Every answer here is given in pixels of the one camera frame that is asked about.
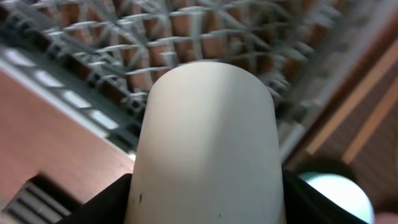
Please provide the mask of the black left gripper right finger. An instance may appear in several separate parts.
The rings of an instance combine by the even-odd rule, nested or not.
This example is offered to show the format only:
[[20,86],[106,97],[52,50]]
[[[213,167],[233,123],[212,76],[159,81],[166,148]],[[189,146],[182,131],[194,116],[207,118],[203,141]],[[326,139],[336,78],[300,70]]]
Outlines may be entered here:
[[365,224],[295,173],[283,170],[282,180],[287,224]]

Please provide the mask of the wooden chopstick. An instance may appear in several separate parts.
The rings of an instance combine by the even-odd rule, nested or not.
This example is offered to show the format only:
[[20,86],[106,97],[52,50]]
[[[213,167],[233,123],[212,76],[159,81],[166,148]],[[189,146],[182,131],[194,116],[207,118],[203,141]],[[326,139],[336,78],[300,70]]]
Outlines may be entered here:
[[355,89],[345,99],[342,105],[334,112],[319,133],[309,142],[306,152],[310,155],[316,153],[326,140],[339,128],[351,112],[364,100],[368,93],[384,78],[389,69],[397,61],[397,40],[395,40],[386,53],[376,62]]
[[341,157],[345,164],[350,164],[360,153],[381,122],[389,114],[396,101],[397,92],[395,91],[393,85],[391,85],[381,100],[377,103],[376,107],[372,110],[367,120],[363,123],[361,129],[358,131],[357,135],[354,137],[348,148],[345,150],[343,156]]

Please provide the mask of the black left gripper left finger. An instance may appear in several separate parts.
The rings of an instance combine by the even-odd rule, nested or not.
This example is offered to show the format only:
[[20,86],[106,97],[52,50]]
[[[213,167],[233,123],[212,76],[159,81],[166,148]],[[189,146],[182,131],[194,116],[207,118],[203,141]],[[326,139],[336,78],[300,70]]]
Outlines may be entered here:
[[123,224],[132,174],[124,174],[57,224]]

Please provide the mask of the light blue bowl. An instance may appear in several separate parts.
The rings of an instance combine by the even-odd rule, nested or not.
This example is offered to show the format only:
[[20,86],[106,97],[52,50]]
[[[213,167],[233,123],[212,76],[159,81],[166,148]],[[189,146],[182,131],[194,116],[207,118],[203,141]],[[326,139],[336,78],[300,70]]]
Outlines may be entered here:
[[374,224],[370,199],[353,180],[338,174],[306,172],[300,178],[327,199],[365,223]]

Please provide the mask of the white cup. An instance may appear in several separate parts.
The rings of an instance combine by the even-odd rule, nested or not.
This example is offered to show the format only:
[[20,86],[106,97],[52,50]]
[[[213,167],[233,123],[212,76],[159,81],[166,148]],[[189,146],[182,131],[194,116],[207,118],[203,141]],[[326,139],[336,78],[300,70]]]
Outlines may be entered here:
[[126,223],[285,223],[274,102],[242,68],[193,62],[152,87]]

